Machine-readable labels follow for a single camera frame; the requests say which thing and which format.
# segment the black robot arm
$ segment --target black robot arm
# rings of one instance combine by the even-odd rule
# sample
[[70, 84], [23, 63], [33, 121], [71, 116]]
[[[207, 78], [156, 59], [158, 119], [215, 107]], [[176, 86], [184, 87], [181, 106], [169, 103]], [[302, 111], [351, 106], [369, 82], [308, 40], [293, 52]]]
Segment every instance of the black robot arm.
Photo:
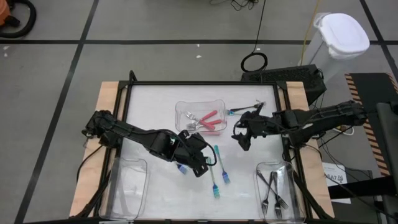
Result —
[[[273, 113], [273, 117], [259, 115], [256, 111], [245, 112], [234, 126], [233, 139], [238, 140], [243, 150], [251, 145], [251, 138], [270, 134], [288, 135], [293, 147], [302, 147], [312, 136], [323, 134], [340, 125], [360, 126], [368, 118], [359, 103], [347, 101], [317, 110], [285, 110]], [[245, 128], [246, 133], [236, 134], [236, 128]]]
[[95, 111], [82, 131], [85, 136], [97, 136], [102, 146], [120, 146], [121, 138], [128, 138], [142, 144], [152, 155], [165, 161], [177, 161], [192, 168], [197, 177], [208, 170], [202, 149], [210, 146], [200, 134], [182, 131], [175, 134], [168, 129], [143, 130], [119, 121], [110, 111]]

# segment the clear plastic container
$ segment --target clear plastic container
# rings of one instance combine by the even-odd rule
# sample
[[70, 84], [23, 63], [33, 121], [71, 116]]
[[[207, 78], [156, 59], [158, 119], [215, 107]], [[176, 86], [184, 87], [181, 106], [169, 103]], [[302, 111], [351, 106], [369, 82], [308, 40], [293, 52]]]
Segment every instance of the clear plastic container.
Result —
[[222, 100], [212, 102], [187, 103], [179, 101], [175, 105], [175, 128], [191, 133], [219, 132], [226, 128], [225, 103]]
[[143, 159], [113, 162], [111, 176], [99, 215], [110, 220], [134, 220], [144, 211], [149, 180], [147, 162]]
[[[266, 181], [263, 181], [257, 172], [260, 172]], [[267, 197], [271, 172], [277, 174], [277, 191], [273, 181], [268, 196], [267, 212], [264, 212], [263, 202]], [[260, 217], [264, 217], [267, 223], [303, 223], [305, 221], [305, 214], [303, 208], [300, 208], [293, 180], [293, 167], [290, 163], [284, 161], [259, 163], [254, 176]], [[275, 203], [277, 200], [275, 199], [275, 192], [285, 202], [285, 206], [280, 203], [282, 218], [277, 218], [276, 215]]]

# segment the yellow and black striped tape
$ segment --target yellow and black striped tape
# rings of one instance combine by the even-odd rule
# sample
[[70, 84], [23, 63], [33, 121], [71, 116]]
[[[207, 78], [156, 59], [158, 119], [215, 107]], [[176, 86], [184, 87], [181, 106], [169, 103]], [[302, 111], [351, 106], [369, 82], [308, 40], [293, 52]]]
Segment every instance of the yellow and black striped tape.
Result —
[[[396, 89], [396, 91], [398, 93], [398, 87], [395, 84], [394, 79], [391, 77], [390, 74], [388, 74], [388, 75], [391, 79], [391, 82], [392, 82], [394, 88]], [[353, 96], [354, 101], [362, 105], [362, 101], [358, 95], [358, 91], [356, 89], [353, 77], [350, 74], [346, 74], [345, 77], [347, 80], [349, 91], [351, 92], [351, 95]], [[372, 126], [369, 124], [368, 119], [363, 124], [363, 128], [365, 129], [366, 137], [368, 138], [369, 144], [372, 148], [373, 156], [376, 159], [376, 163], [377, 163], [377, 166], [379, 167], [381, 175], [383, 175], [383, 176], [390, 175], [390, 172], [388, 171], [386, 162], [384, 162], [384, 157], [381, 153], [379, 144], [377, 143], [377, 139], [374, 135]]]

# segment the white trash can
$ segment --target white trash can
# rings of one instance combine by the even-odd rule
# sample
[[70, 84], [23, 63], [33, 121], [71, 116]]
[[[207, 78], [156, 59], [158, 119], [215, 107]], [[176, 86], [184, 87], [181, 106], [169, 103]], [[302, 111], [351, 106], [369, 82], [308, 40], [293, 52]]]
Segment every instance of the white trash can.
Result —
[[315, 64], [322, 70], [325, 83], [349, 65], [350, 59], [365, 53], [369, 48], [365, 30], [349, 15], [317, 14], [313, 26], [317, 32], [305, 50], [302, 65]]

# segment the trash can lid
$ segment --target trash can lid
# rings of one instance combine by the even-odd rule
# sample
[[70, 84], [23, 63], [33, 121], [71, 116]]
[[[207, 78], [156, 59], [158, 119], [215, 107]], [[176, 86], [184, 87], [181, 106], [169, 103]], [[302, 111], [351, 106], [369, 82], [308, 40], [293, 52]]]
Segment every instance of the trash can lid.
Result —
[[370, 45], [365, 30], [347, 14], [326, 15], [320, 21], [319, 30], [327, 46], [342, 55], [365, 52]]

